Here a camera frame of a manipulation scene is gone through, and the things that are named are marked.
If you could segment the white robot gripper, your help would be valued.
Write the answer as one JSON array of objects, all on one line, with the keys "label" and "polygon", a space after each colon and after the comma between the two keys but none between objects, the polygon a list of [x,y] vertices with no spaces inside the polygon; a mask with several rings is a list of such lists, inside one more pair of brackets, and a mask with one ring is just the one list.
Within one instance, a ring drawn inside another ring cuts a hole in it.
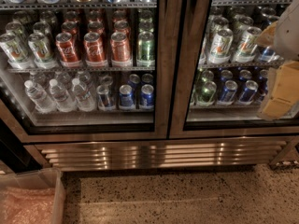
[{"label": "white robot gripper", "polygon": [[271,47],[287,61],[268,71],[268,93],[257,116],[265,120],[281,119],[299,101],[299,0],[293,0],[278,22],[267,26],[256,39],[260,47]]}]

